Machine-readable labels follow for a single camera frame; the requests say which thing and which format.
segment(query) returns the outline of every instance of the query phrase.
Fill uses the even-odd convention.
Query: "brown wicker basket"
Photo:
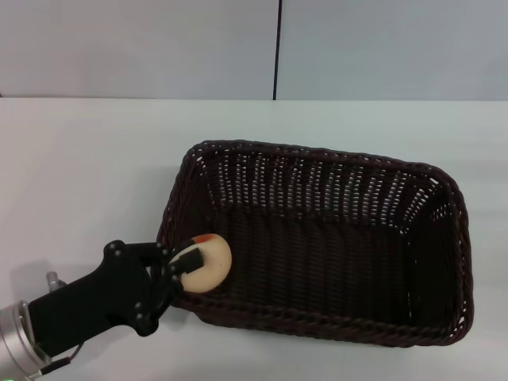
[[[203,233],[229,242],[233,268],[177,306],[210,324],[400,347],[471,328],[468,214],[428,164],[207,141],[183,159],[159,240]]]

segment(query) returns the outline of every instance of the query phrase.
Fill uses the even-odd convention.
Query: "table surface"
[[[501,380],[508,377],[507,102],[0,99],[0,306],[72,281],[113,239],[153,241],[185,152],[264,140],[424,161],[470,214],[475,324],[439,348],[379,348],[206,325],[170,309],[157,334],[117,327],[51,380]]]

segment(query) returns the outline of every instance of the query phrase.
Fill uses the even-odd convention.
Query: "white wall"
[[[284,0],[280,99],[508,99],[506,0]]]
[[[268,99],[274,0],[2,0],[3,96]]]

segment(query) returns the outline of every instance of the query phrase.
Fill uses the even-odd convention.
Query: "wicker basket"
[[[471,328],[468,214],[428,164],[207,141],[183,159],[159,240],[203,233],[229,242],[232,271],[177,306],[210,324],[398,347]]]

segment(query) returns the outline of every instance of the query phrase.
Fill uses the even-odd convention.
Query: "metal cylinder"
[[[50,364],[34,343],[26,302],[0,310],[0,381],[23,381]]]

